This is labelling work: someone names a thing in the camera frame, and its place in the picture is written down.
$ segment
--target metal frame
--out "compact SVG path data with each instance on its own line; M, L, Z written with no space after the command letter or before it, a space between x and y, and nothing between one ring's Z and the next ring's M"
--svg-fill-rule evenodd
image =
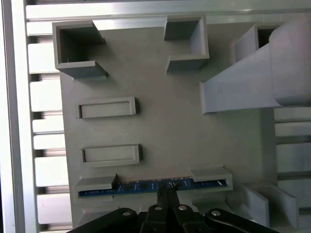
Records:
M19 147L14 43L10 1L0 6L0 176L3 229L24 233L24 203Z

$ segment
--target electronic component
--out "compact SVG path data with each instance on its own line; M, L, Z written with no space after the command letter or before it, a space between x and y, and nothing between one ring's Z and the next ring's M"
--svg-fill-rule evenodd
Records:
M134 181L116 183L112 189L88 190L78 192L79 197L115 196L121 194L155 193L159 187L166 186L177 190L227 187L225 180L194 182L191 177Z

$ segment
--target rectangular recess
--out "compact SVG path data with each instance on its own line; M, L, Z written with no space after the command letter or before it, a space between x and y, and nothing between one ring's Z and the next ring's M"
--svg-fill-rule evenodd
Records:
M82 149L86 167L133 165L139 163L139 144Z
M116 117L136 114L135 98L86 100L77 105L76 118Z

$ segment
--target metal bolt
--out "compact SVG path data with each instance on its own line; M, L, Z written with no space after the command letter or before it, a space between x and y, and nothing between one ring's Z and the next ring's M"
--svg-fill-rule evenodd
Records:
M214 211L212 211L212 215L214 215L214 216L219 216L219 215L220 215L220 213L219 213L219 211L214 210Z
M123 216L129 216L129 215L131 215L131 213L128 212L128 211L126 211L126 212L124 212L122 215L123 215Z
M178 207L178 209L179 209L179 210L186 210L187 207L186 207L185 205L180 205L180 206Z

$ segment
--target white slat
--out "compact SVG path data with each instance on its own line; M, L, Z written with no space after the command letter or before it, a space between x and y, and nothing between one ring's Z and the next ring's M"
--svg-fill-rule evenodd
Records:
M311 107L276 108L274 118L276 122L311 120Z
M228 4L227 0L206 1L145 1L145 2L105 2L105 3L76 3L76 4L49 4L28 5L26 17L29 21L35 20L70 20L107 17L136 17L137 15L162 16L164 14L191 14L206 12L213 15L245 14L246 12L299 12L307 11L311 3L306 0L271 1L271 0L239 0Z
M309 136L311 135L311 121L276 123L276 136Z
M43 134L34 136L34 149L61 149L65 148L65 136L62 133Z
M68 185L66 157L40 157L35 159L37 187Z
M276 146L277 171L311 171L311 143Z
M50 116L48 119L33 120L33 132L35 134L63 133L63 116Z
M54 64L53 43L28 45L29 73L57 73Z
M311 227L311 215L299 215L299 227L300 228L308 228Z
M298 198L300 208L311 207L311 179L278 181L278 187Z
M70 196L66 194L37 196L39 224L68 224L71 220Z
M60 80L31 82L30 95L33 112L62 110Z

